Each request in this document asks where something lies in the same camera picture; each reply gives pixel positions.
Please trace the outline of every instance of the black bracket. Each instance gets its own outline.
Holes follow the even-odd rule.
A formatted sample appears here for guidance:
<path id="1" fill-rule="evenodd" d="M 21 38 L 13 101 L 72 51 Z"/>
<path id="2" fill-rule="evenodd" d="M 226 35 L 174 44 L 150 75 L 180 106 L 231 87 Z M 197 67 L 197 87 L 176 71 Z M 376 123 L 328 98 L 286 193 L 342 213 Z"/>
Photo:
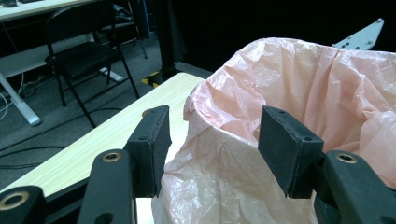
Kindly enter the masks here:
<path id="1" fill-rule="evenodd" d="M 47 198 L 37 186 L 2 192 L 0 223 L 137 223 L 135 199 L 160 193 L 169 128 L 169 105 L 146 111 L 123 149 L 96 156 L 89 177 Z"/>
<path id="2" fill-rule="evenodd" d="M 264 106 L 259 151 L 285 196 L 308 199 L 318 223 L 396 223 L 396 192 L 358 155 L 323 140 L 288 112 Z"/>

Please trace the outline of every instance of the chair leg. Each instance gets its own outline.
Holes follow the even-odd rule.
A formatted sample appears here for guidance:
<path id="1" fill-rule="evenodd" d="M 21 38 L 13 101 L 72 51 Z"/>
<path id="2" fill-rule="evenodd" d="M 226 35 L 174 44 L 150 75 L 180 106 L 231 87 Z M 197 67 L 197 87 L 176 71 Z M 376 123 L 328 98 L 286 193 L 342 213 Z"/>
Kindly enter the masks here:
<path id="1" fill-rule="evenodd" d="M 107 67 L 107 85 L 110 84 L 111 64 Z"/>
<path id="2" fill-rule="evenodd" d="M 132 78 L 131 71 L 129 71 L 128 64 L 126 63 L 125 58 L 123 56 L 121 56 L 121 60 L 125 67 L 126 74 L 128 75 L 128 78 L 132 83 L 132 87 L 134 88 L 134 94 L 136 95 L 137 99 L 139 99 L 140 95 L 139 95 L 139 92 L 137 91 L 136 85 L 134 84 L 134 79 Z"/>
<path id="3" fill-rule="evenodd" d="M 88 113 L 87 108 L 85 108 L 85 105 L 82 103 L 81 99 L 79 98 L 76 90 L 74 89 L 73 85 L 71 84 L 70 80 L 65 78 L 65 81 L 67 83 L 67 86 L 69 87 L 70 91 L 73 93 L 74 97 L 76 98 L 79 107 L 81 107 L 82 111 L 84 112 L 85 117 L 87 117 L 88 121 L 90 122 L 91 126 L 93 128 L 96 128 L 96 124 L 93 122 L 90 113 Z"/>
<path id="4" fill-rule="evenodd" d="M 52 68 L 52 74 L 56 77 L 56 81 L 58 82 L 58 90 L 59 90 L 59 94 L 61 96 L 62 105 L 66 106 L 66 100 L 64 99 L 64 89 L 62 87 L 60 75 L 58 73 L 56 73 L 54 68 Z"/>
<path id="5" fill-rule="evenodd" d="M 145 55 L 145 59 L 147 59 L 147 58 L 148 58 L 148 55 L 147 55 L 147 53 L 146 53 L 146 48 L 145 48 L 145 46 L 143 45 L 143 39 L 142 39 L 142 37 L 140 36 L 140 32 L 139 32 L 139 29 L 137 28 L 137 26 L 135 26 L 135 28 L 136 28 L 137 37 L 139 38 L 140 47 L 141 47 L 142 50 L 143 50 L 143 54 Z"/>

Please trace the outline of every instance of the trash can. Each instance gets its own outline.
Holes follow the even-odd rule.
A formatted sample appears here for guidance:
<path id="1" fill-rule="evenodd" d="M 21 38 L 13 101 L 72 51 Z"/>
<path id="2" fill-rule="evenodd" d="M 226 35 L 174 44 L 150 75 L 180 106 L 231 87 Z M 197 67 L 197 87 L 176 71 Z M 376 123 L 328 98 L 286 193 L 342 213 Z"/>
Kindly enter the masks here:
<path id="1" fill-rule="evenodd" d="M 285 198 L 257 149 L 263 105 L 288 111 L 324 152 L 360 155 L 396 189 L 396 54 L 263 38 L 186 100 L 188 136 L 165 165 L 156 223 L 317 223 L 313 198 Z"/>

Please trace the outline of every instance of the chair backrest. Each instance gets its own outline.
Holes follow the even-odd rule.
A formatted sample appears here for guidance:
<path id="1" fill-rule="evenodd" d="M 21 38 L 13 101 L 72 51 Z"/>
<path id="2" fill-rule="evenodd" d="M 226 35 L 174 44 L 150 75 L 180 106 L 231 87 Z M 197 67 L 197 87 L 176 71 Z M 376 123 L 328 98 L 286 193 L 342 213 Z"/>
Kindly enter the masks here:
<path id="1" fill-rule="evenodd" d="M 114 20 L 113 6 L 103 0 L 62 8 L 47 20 L 47 44 L 95 32 Z"/>

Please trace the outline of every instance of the wooden table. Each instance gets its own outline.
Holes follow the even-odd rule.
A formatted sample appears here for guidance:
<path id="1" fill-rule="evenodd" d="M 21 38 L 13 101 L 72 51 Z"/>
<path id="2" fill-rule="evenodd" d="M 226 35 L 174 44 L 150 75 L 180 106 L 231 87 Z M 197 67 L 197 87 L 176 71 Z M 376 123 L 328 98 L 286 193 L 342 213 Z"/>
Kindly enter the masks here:
<path id="1" fill-rule="evenodd" d="M 193 88 L 202 81 L 202 78 L 186 73 L 176 74 L 3 190 L 35 185 L 49 196 L 88 177 L 93 159 L 103 151 L 123 148 L 142 119 L 142 113 L 159 105 L 170 106 L 172 145 L 166 158 L 169 162 L 187 136 L 188 122 L 183 120 L 184 103 Z M 137 199 L 137 216 L 139 223 L 153 223 L 151 199 Z"/>

